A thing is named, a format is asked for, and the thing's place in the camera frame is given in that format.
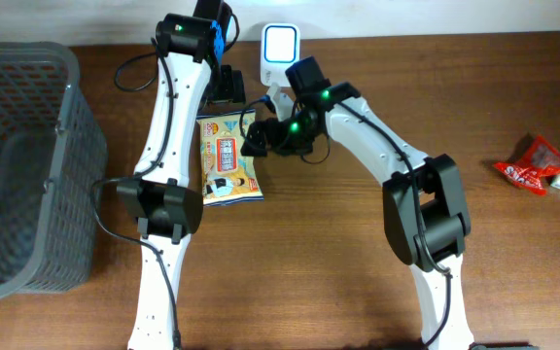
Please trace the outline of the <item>yellow wet wipes pack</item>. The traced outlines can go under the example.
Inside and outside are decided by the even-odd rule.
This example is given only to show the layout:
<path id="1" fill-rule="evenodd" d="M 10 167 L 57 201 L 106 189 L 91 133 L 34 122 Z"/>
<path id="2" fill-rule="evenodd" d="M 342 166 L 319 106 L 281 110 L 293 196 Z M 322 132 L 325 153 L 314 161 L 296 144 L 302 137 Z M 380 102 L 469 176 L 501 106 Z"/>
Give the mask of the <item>yellow wet wipes pack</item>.
<path id="1" fill-rule="evenodd" d="M 244 138 L 239 131 L 240 112 L 201 115 L 200 157 L 203 204 L 227 206 L 262 201 L 254 158 L 241 155 Z"/>

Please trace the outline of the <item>red snack bag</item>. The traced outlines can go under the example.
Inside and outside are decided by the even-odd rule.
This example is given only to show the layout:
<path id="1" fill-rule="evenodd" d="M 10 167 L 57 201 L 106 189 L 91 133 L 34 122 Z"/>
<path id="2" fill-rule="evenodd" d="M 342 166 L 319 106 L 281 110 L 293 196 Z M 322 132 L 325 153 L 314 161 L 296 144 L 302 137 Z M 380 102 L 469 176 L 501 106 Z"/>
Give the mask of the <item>red snack bag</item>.
<path id="1" fill-rule="evenodd" d="M 537 195 L 546 195 L 543 178 L 560 175 L 560 153 L 538 135 L 518 161 L 496 162 L 493 167 L 516 187 Z"/>

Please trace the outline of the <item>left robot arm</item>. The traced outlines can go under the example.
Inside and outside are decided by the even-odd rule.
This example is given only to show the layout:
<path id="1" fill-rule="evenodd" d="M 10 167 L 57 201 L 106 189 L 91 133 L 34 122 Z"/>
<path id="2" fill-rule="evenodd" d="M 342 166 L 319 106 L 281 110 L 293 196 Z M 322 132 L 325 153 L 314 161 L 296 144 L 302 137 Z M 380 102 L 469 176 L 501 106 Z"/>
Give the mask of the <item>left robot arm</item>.
<path id="1" fill-rule="evenodd" d="M 177 295 L 183 260 L 203 213 L 199 110 L 242 103 L 240 71 L 222 63 L 239 35 L 223 0 L 199 1 L 192 15 L 168 14 L 152 40 L 157 98 L 145 149 L 117 193 L 140 234 L 140 293 L 130 349 L 179 349 Z"/>

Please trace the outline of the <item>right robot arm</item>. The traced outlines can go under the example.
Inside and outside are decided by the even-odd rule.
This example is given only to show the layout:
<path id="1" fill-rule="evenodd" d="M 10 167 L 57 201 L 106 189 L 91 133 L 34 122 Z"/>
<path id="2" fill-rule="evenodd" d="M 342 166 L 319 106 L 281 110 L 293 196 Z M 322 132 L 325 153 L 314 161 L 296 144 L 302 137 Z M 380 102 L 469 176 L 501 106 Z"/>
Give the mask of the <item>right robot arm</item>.
<path id="1" fill-rule="evenodd" d="M 238 127 L 242 155 L 303 158 L 320 135 L 348 150 L 381 187 L 384 233 L 412 273 L 423 348 L 471 348 L 461 283 L 471 219 L 456 162 L 406 143 L 356 87 L 332 84 L 314 57 L 293 64 L 286 77 L 294 93 L 288 104 L 281 104 L 278 86 L 271 86 L 258 101 L 273 118 Z"/>

